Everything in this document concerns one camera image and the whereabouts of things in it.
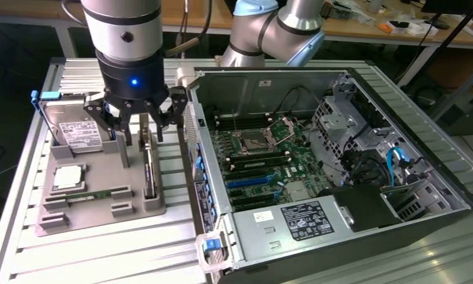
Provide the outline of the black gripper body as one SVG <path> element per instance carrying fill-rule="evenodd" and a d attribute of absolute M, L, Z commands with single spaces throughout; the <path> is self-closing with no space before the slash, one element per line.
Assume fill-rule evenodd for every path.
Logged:
<path fill-rule="evenodd" d="M 105 88 L 121 99 L 161 104 L 169 96 L 160 52 L 137 61 L 111 59 L 96 50 Z"/>

